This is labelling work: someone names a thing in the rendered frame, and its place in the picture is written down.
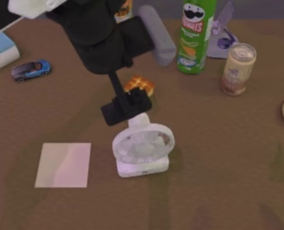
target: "mustache logo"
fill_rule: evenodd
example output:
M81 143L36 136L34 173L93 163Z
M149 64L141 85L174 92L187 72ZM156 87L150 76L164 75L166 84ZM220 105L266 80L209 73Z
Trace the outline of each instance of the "mustache logo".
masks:
M193 19L193 18L202 18L204 16L203 12L193 12L193 11L187 11L184 10L185 16L189 19Z

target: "car wheel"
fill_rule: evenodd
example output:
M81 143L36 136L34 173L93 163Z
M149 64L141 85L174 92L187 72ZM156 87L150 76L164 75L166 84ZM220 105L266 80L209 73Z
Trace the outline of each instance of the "car wheel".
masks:
M25 82L25 79L24 79L24 78L19 78L19 79L17 79L17 81L18 81L19 83L23 83L23 82Z

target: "scale base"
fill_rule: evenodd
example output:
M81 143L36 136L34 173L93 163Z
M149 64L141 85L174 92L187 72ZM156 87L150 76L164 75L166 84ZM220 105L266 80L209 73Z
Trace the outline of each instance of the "scale base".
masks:
M144 164L128 164L117 160L117 169L120 177L143 176L165 172L169 168L169 157Z

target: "pringles logo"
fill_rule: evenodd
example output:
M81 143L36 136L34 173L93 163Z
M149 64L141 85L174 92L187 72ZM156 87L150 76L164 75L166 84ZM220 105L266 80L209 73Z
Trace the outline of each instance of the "pringles logo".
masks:
M197 33L203 32L205 11L203 8L186 3L183 9L182 25Z

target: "green can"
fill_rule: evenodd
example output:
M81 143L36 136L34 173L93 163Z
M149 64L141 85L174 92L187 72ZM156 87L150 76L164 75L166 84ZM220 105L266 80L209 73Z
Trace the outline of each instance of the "green can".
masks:
M216 0L185 0L177 58L177 68L198 74L205 66Z

